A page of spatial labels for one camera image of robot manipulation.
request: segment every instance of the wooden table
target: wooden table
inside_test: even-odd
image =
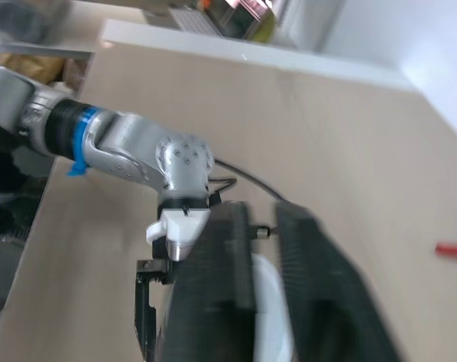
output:
[[[457,261],[434,255],[438,240],[457,240],[457,136],[404,78],[148,26],[127,26],[137,36],[123,43],[111,31],[83,101],[196,133],[311,209],[402,355],[457,362]],[[0,323],[0,362],[141,360],[135,262],[150,255],[156,195],[95,170],[68,178],[69,166],[58,159],[51,174]],[[228,197],[272,219],[252,185]],[[275,261],[274,244],[262,252]]]

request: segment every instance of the blue cable clip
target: blue cable clip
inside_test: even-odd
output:
[[[89,167],[84,160],[83,155],[83,139],[86,127],[90,124],[90,121],[94,114],[98,112],[98,108],[85,109],[81,121],[76,125],[75,134],[72,140],[72,152],[75,156],[75,163],[71,167],[71,171],[68,176],[82,176],[86,173],[86,169]]]

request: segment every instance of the keyboard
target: keyboard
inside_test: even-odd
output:
[[[171,16],[184,32],[194,34],[222,36],[208,17],[198,10],[170,9]]]

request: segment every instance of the white wall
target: white wall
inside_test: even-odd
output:
[[[457,130],[457,0],[347,0],[323,52],[397,66]]]
[[[298,49],[319,51],[343,0],[283,0],[281,3],[286,6],[279,23],[282,36]],[[275,2],[276,15],[281,12],[281,3]]]

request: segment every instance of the red marker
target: red marker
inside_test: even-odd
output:
[[[435,252],[438,255],[457,259],[457,244],[438,243]]]

